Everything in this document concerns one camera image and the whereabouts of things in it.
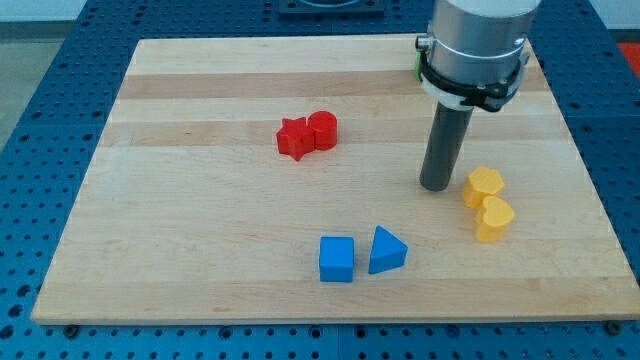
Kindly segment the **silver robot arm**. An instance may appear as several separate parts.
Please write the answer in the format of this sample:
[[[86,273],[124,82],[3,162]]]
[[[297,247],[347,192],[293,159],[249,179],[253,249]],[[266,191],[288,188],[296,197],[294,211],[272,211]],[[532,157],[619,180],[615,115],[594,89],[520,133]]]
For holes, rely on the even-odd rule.
[[[415,40],[424,90],[457,111],[498,112],[518,91],[540,0],[435,0]]]

